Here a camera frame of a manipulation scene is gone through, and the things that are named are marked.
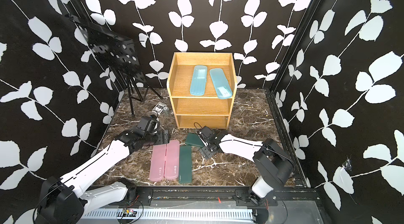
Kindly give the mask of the dark green pencil case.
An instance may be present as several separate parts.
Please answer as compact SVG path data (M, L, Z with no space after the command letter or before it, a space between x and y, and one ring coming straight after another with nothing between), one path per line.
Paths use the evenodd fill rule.
M191 146L180 146L178 177L180 184L189 184L192 182L192 164Z
M200 139L198 134L188 133L185 139L185 144L193 147L204 147L203 141Z

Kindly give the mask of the light blue case with label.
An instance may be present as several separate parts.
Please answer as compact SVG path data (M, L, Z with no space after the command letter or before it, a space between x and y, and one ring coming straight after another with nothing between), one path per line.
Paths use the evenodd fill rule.
M219 99L229 99L232 97L233 92L230 88L229 82L221 68L214 68L209 71L211 80L213 82L217 97Z

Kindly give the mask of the light blue ribbed pencil case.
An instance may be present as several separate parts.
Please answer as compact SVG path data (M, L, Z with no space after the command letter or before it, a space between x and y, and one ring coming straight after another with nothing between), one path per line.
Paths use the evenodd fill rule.
M206 82L207 66L195 66L190 85L190 94L192 96L203 96L205 94Z

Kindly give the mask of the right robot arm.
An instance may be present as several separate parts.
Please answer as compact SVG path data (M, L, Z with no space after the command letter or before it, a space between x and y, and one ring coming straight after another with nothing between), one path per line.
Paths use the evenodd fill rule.
M262 204L265 197L275 189L283 188L294 171L295 164L290 156L270 138L251 141L235 137L226 130L212 130L206 126L198 129L197 135L204 144L199 150L204 159L210 159L221 152L245 158L255 164L260 176L249 188L247 196L237 196L255 206Z

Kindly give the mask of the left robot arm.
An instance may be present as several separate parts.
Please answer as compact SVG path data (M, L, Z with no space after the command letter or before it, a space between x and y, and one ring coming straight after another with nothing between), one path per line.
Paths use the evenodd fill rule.
M155 116L143 116L139 124L116 135L90 160L60 178L42 184L40 199L32 214L35 224L75 224L81 217L111 203L138 201L136 186L123 178L109 186L90 186L111 167L145 146L168 144L170 133Z

